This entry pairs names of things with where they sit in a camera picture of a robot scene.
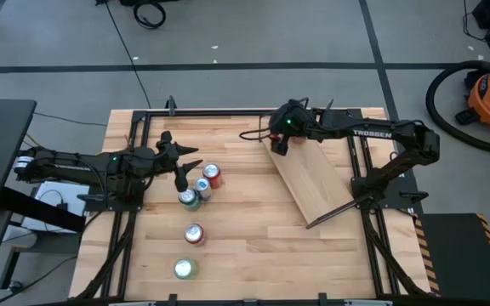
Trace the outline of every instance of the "gray floor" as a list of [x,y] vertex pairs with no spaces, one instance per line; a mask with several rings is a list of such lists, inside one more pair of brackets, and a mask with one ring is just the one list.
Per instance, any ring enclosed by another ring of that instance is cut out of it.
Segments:
[[[106,8],[93,2],[7,0],[0,13],[0,66],[129,64]],[[469,0],[469,9],[477,2]],[[111,2],[136,64],[374,62],[357,0],[182,0],[163,5],[167,24],[145,31],[130,8]],[[461,0],[367,0],[367,5],[385,63],[490,60],[484,43],[462,33]],[[480,32],[473,19],[470,31]],[[424,95],[437,72],[387,71],[400,118],[422,119],[433,127]],[[385,106],[375,69],[141,71],[140,78],[155,108],[163,107],[170,94],[179,107],[278,106],[304,96],[316,106],[332,98],[337,106]],[[464,103],[461,79],[448,80],[436,96],[447,114]],[[40,112],[88,122],[106,122],[110,109],[146,107],[129,71],[0,74],[3,98],[35,99]],[[485,129],[471,129],[490,140]],[[55,150],[96,153],[105,129],[36,116],[29,133]],[[440,134],[441,160],[415,170],[419,188],[430,193],[424,210],[483,213],[490,221],[490,154]],[[12,179],[8,184],[31,188]],[[62,258],[24,257],[14,278],[27,283]],[[5,305],[64,299],[72,265]]]

